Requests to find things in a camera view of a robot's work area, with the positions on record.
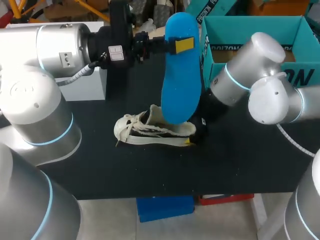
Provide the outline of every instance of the shoe insole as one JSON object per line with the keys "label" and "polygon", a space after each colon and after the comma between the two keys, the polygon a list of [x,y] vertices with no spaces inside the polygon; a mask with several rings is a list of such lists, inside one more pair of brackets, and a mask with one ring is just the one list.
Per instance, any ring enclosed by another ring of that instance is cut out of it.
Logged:
{"label": "shoe insole", "polygon": [[172,15],[165,25],[165,40],[194,37],[194,48],[178,54],[166,53],[161,94],[164,119],[181,124],[195,112],[201,94],[199,29],[196,19],[185,12]]}

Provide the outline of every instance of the floor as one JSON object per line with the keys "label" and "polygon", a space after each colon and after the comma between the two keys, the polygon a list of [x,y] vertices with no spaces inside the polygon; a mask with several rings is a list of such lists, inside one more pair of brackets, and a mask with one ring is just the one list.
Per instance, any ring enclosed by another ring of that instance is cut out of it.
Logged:
{"label": "floor", "polygon": [[[277,193],[266,198],[267,212],[281,197]],[[79,203],[84,216],[84,239],[257,240],[249,201],[196,206],[189,215],[144,223],[139,221],[135,198],[81,200]],[[286,239],[285,235],[278,235],[275,240]]]}

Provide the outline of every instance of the yellow label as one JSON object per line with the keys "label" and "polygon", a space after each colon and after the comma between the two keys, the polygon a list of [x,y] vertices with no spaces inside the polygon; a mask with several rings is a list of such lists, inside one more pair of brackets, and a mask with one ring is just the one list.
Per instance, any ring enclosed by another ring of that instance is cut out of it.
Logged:
{"label": "yellow label", "polygon": [[195,47],[195,38],[190,37],[184,40],[175,41],[175,52],[181,53]]}

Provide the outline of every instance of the shoe sole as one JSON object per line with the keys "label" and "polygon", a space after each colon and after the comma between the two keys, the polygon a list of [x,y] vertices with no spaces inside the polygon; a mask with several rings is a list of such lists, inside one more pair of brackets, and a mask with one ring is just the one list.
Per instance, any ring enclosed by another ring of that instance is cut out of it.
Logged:
{"label": "shoe sole", "polygon": [[[121,132],[121,128],[119,127],[119,119],[116,121],[113,129],[114,136],[117,137],[117,133]],[[132,136],[129,135],[129,137],[124,141],[124,139],[121,139],[120,141],[126,144],[132,144],[132,145],[146,145],[146,144],[165,144],[165,145],[171,145],[176,147],[187,147],[190,146],[190,143],[187,143],[189,141],[188,137],[147,137],[147,136]]]}

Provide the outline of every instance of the black mat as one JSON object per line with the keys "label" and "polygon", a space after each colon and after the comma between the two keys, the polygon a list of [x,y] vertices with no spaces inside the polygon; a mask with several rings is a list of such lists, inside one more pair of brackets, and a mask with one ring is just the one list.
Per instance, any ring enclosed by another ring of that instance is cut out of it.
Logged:
{"label": "black mat", "polygon": [[[106,102],[70,102],[82,130],[81,146],[69,159],[40,169],[77,199],[274,193],[296,188],[311,157],[291,145],[276,126],[252,120],[246,99],[209,126],[210,136],[200,146],[120,143],[116,147],[116,120],[160,103],[164,61],[163,55],[151,56],[129,72],[110,71]],[[284,128],[308,150],[315,153],[320,147],[320,121]]]}

